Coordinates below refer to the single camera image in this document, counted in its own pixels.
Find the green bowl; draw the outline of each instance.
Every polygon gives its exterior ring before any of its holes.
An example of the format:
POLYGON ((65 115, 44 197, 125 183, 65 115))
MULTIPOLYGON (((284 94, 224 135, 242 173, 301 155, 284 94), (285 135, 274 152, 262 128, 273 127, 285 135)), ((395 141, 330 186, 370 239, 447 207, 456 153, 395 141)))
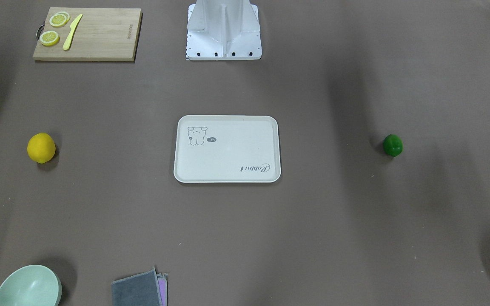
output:
POLYGON ((60 279, 41 265, 16 270, 0 286, 0 306, 56 306, 61 297, 60 279))

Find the cartoon bear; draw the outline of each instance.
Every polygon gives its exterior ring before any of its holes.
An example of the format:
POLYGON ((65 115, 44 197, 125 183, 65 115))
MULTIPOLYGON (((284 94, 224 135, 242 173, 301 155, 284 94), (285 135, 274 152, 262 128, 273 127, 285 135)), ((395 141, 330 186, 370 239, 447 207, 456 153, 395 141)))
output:
POLYGON ((188 127, 188 139, 190 139, 191 145, 203 145, 205 141, 205 132, 208 130, 206 127, 188 127))

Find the plastic knife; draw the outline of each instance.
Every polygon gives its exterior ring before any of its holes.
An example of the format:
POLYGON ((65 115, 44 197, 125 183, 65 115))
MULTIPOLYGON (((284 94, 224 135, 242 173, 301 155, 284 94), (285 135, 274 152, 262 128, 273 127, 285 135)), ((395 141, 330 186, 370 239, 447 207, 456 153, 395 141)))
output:
POLYGON ((82 18, 82 14, 79 14, 71 23, 71 31, 68 37, 66 38, 66 42, 64 42, 64 47, 63 47, 64 50, 69 50, 69 47, 71 47, 71 41, 73 40, 74 31, 77 28, 80 18, 82 18))

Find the lemon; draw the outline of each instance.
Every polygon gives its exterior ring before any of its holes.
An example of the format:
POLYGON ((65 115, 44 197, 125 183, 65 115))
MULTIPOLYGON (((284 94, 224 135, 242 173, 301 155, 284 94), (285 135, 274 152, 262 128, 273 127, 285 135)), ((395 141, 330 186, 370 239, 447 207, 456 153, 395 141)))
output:
POLYGON ((39 133, 33 136, 28 142, 28 155, 29 158, 38 162, 39 164, 44 164, 56 153, 56 145, 47 133, 39 133))
POLYGON ((52 17, 50 17, 50 20, 49 23, 50 25, 52 25, 53 27, 57 28, 57 27, 61 27, 63 25, 65 25, 66 23, 68 23, 68 16, 69 14, 63 14, 61 12, 57 12, 56 14, 54 14, 52 17))
POLYGON ((41 34, 39 41, 43 44, 43 46, 53 46, 60 41, 60 35, 58 35, 56 31, 46 31, 45 33, 41 34))
POLYGON ((56 13, 56 14, 54 14, 54 15, 58 15, 58 14, 63 14, 63 15, 65 15, 65 16, 67 17, 66 22, 68 22, 68 21, 71 19, 71 16, 70 16, 70 15, 69 15, 69 13, 68 13, 68 12, 66 12, 66 11, 59 11, 59 12, 57 12, 57 13, 56 13))

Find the gray cloth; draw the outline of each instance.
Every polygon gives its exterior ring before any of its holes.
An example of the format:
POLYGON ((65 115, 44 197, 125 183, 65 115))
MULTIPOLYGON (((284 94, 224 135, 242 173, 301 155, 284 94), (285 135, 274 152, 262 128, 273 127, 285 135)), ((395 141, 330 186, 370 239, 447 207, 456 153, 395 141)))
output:
POLYGON ((119 279, 111 283, 113 306, 162 306, 156 271, 119 279))

